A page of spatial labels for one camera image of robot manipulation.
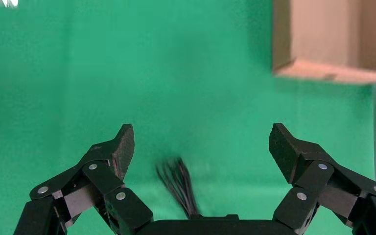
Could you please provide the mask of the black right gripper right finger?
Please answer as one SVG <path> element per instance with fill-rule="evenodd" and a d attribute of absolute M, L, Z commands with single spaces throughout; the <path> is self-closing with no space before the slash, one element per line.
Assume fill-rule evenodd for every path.
<path fill-rule="evenodd" d="M 353 233 L 376 233 L 376 181 L 340 165 L 320 145 L 295 138 L 282 123 L 273 125 L 269 151 L 292 185 L 275 221 L 304 233 L 324 207 Z"/>

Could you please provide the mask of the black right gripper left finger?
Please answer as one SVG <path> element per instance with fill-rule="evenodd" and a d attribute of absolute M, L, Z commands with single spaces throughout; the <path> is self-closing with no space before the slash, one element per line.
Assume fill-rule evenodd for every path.
<path fill-rule="evenodd" d="M 90 147 L 73 167 L 30 192 L 29 233 L 65 235 L 84 211 L 94 208 L 117 235 L 135 235 L 152 211 L 124 184 L 134 153 L 134 131 L 124 124 L 109 141 Z"/>

